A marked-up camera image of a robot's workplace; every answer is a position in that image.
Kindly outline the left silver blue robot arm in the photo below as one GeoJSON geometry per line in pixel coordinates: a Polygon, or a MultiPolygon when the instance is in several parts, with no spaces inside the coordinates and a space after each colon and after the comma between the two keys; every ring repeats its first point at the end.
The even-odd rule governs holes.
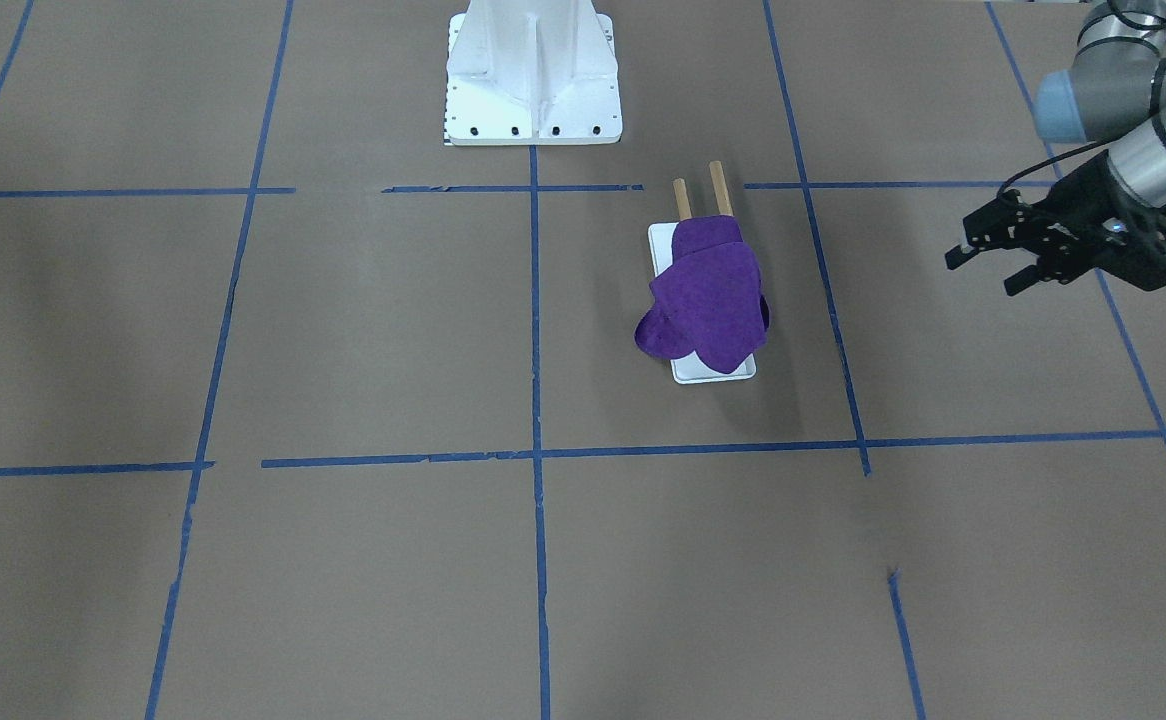
{"type": "Polygon", "coordinates": [[[1007,179],[968,214],[949,270],[986,251],[1034,261],[1005,279],[1009,296],[1100,270],[1137,291],[1166,287],[1166,1],[1100,1],[1072,67],[1037,88],[1037,137],[1086,152],[1044,200],[1007,179]]]}

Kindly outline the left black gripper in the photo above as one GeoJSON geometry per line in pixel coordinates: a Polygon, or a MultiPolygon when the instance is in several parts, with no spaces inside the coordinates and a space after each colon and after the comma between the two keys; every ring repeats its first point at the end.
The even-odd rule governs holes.
{"type": "Polygon", "coordinates": [[[1146,205],[1122,184],[1100,152],[1059,179],[1044,200],[1026,202],[1016,174],[1003,195],[968,214],[963,240],[944,252],[958,270],[981,252],[1026,250],[1037,261],[1003,281],[1007,298],[1037,284],[1072,284],[1101,270],[1137,291],[1166,287],[1166,201],[1146,205]]]}

